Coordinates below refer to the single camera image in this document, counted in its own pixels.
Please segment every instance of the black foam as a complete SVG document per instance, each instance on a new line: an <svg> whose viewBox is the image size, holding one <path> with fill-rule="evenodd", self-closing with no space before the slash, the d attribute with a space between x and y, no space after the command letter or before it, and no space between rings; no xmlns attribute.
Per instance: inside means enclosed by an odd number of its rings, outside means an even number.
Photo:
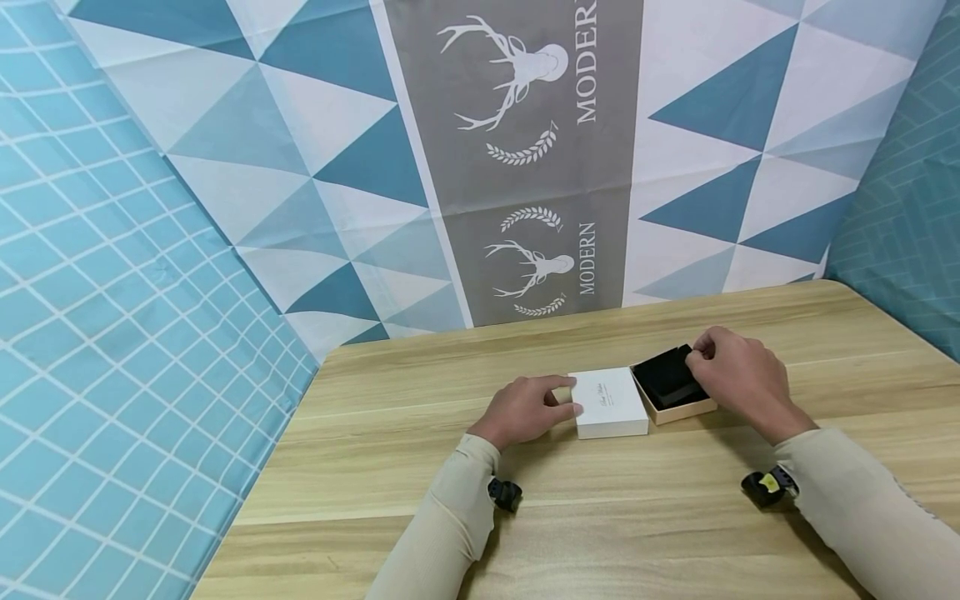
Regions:
<svg viewBox="0 0 960 600"><path fill-rule="evenodd" d="M691 351L690 346L683 345L633 367L637 383L657 410L676 408L709 398L686 366L686 356Z"/></svg>

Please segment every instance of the box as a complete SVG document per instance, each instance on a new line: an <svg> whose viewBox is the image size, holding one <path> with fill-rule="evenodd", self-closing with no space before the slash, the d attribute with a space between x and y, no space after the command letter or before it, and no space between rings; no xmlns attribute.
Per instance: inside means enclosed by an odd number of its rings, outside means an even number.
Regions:
<svg viewBox="0 0 960 600"><path fill-rule="evenodd" d="M572 372L577 378L570 394L584 407L577 417L581 440L643 436L650 420L630 367L602 371Z"/></svg>
<svg viewBox="0 0 960 600"><path fill-rule="evenodd" d="M690 346L680 346L630 367L654 425L717 409L686 366L691 351Z"/></svg>

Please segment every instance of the blue tiled backdrop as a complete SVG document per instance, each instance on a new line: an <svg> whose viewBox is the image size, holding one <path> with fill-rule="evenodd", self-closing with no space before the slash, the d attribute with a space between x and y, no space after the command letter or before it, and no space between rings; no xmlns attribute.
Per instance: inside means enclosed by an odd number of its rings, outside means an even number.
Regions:
<svg viewBox="0 0 960 600"><path fill-rule="evenodd" d="M960 360L960 0L948 0L827 275Z"/></svg>
<svg viewBox="0 0 960 600"><path fill-rule="evenodd" d="M316 364L42 0L0 133L0 598L182 598Z"/></svg>

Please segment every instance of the wood grain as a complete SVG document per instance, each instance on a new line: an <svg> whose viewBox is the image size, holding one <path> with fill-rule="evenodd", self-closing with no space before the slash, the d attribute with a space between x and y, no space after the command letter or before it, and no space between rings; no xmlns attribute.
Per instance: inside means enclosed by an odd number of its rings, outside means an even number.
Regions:
<svg viewBox="0 0 960 600"><path fill-rule="evenodd" d="M520 374L623 366L724 324L787 364L798 404L843 428L960 528L960 367L841 284L497 325L330 355L201 580L199 600L357 599L437 468ZM856 598L789 507L739 492L770 448L723 410L637 438L564 424L503 457L525 490L463 598Z"/></svg>

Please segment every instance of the person's right hand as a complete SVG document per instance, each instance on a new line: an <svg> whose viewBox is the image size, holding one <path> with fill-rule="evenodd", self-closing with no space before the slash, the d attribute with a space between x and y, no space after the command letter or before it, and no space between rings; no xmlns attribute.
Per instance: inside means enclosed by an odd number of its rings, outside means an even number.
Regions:
<svg viewBox="0 0 960 600"><path fill-rule="evenodd" d="M686 365L717 404L742 416L772 445L817 428L790 399L786 367L759 340L711 327L694 343Z"/></svg>
<svg viewBox="0 0 960 600"><path fill-rule="evenodd" d="M530 442L551 427L584 412L580 404L561 404L553 391L573 387L577 380L562 375L518 377L496 393L487 412L467 430L503 452L514 444Z"/></svg>

